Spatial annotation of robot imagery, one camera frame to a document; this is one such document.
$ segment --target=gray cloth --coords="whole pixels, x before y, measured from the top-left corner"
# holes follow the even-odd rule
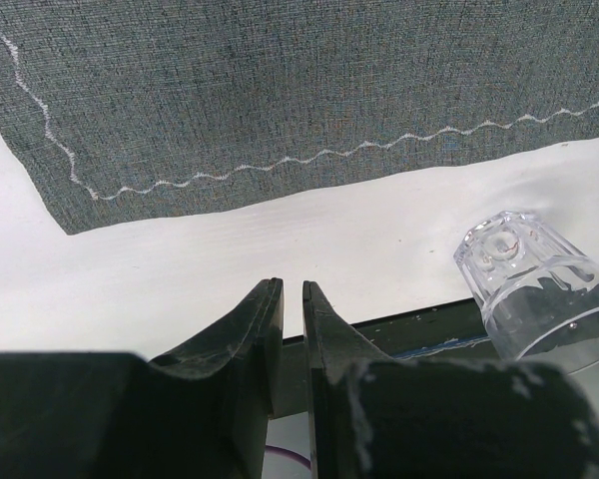
[[[593,138],[599,1],[0,0],[0,131],[69,234]]]

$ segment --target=white surface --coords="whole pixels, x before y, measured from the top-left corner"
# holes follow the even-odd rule
[[[285,280],[285,336],[302,333],[304,279],[350,322],[460,299],[458,242],[515,208],[599,261],[599,139],[68,237],[0,138],[0,349],[153,356],[271,276]]]

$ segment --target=transparent cup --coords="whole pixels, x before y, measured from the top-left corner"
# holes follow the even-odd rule
[[[599,265],[535,214],[502,212],[454,255],[504,359],[559,365],[599,415]]]

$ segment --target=white stitching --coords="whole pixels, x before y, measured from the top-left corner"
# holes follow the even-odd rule
[[[211,180],[216,180],[216,181],[221,182],[221,181],[228,179],[232,174],[241,172],[243,170],[257,170],[260,172],[269,172],[273,168],[275,168],[279,165],[282,165],[284,163],[299,163],[301,165],[307,165],[309,163],[314,162],[317,158],[324,156],[324,155],[336,155],[338,157],[347,158],[347,157],[353,155],[354,153],[356,153],[357,151],[365,149],[365,148],[381,148],[383,150],[389,150],[390,148],[394,147],[399,142],[402,142],[403,140],[407,140],[407,139],[418,140],[418,141],[422,141],[422,142],[429,142],[432,139],[434,139],[435,137],[442,135],[444,133],[456,133],[456,134],[467,137],[467,136],[475,133],[477,130],[480,130],[481,128],[485,128],[485,127],[495,127],[495,128],[499,128],[501,130],[509,130],[517,123],[525,122],[525,121],[532,121],[535,123],[543,124],[543,123],[546,123],[546,122],[552,120],[553,118],[555,118],[559,115],[570,115],[572,117],[580,117],[581,115],[583,115],[584,113],[586,113],[592,109],[599,108],[599,102],[597,102],[579,112],[572,112],[568,109],[562,108],[558,112],[555,112],[546,118],[536,118],[530,114],[526,114],[526,115],[523,115],[523,116],[517,118],[513,122],[503,124],[503,125],[499,124],[499,123],[491,122],[490,120],[486,120],[485,122],[477,125],[474,128],[471,128],[470,130],[459,130],[459,129],[456,129],[453,127],[445,127],[445,128],[442,128],[441,130],[439,130],[438,132],[433,133],[432,135],[425,136],[425,137],[421,137],[421,136],[413,134],[413,133],[406,133],[406,134],[402,135],[401,137],[399,137],[398,139],[396,139],[395,141],[386,143],[386,144],[365,141],[365,142],[361,143],[360,145],[358,145],[357,147],[355,147],[352,150],[349,150],[347,152],[336,152],[334,150],[324,149],[324,150],[321,150],[319,153],[317,153],[314,157],[311,157],[307,160],[300,160],[298,158],[292,158],[292,157],[284,157],[281,160],[279,160],[278,162],[272,163],[265,167],[258,167],[255,165],[239,165],[238,167],[235,167],[232,170],[228,171],[227,173],[225,173],[223,175],[219,175],[219,176],[214,176],[214,175],[210,175],[207,173],[198,172],[198,173],[195,173],[188,180],[181,182],[181,183],[169,182],[167,180],[158,180],[157,182],[155,182],[154,184],[152,184],[150,187],[148,187],[145,190],[136,190],[131,187],[121,187],[118,189],[118,191],[114,195],[110,195],[108,197],[102,197],[98,192],[93,190],[91,187],[86,185],[84,182],[82,182],[78,178],[78,176],[76,174],[76,154],[74,152],[72,152],[67,146],[63,145],[51,131],[51,115],[49,114],[49,107],[31,91],[31,89],[24,82],[24,80],[22,78],[22,74],[20,73],[20,60],[18,57],[18,47],[13,42],[11,42],[11,40],[9,40],[1,31],[0,31],[0,40],[2,40],[2,42],[9,49],[9,53],[11,55],[11,59],[13,61],[13,65],[14,65],[16,84],[25,93],[27,93],[32,98],[32,100],[42,110],[42,115],[44,116],[44,136],[65,153],[65,155],[69,159],[69,164],[71,165],[71,173],[69,175],[70,180],[73,183],[75,183],[76,185],[79,185],[82,188],[84,188],[85,190],[87,190],[93,200],[105,200],[105,201],[114,200],[119,195],[121,195],[123,192],[133,192],[133,193],[137,193],[139,195],[145,195],[147,193],[150,193],[152,190],[154,190],[156,187],[158,187],[160,185],[168,185],[168,186],[175,187],[175,188],[186,188],[188,185],[190,185],[193,182],[193,180],[198,180],[198,179],[202,179],[202,178],[208,178]]]

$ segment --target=purple wire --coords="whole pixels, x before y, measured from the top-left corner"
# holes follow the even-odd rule
[[[265,446],[264,450],[265,452],[277,454],[279,456],[285,457],[286,459],[290,459],[291,461],[298,462],[303,467],[310,470],[310,461],[303,457],[301,454],[297,454],[294,451],[289,451],[288,449],[284,449],[283,447],[270,446],[268,444]]]

